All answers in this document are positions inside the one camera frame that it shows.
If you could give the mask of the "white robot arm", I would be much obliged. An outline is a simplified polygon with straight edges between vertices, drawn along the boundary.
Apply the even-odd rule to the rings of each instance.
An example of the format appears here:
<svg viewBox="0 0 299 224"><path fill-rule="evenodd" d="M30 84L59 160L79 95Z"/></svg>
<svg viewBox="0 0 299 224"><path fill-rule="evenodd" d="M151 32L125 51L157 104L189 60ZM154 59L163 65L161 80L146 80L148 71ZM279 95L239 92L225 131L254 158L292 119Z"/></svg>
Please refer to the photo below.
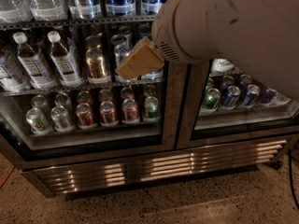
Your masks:
<svg viewBox="0 0 299 224"><path fill-rule="evenodd" d="M132 79L162 60L203 64L223 58L291 98L299 98L299 0L167 0L151 38L117 67Z"/></svg>

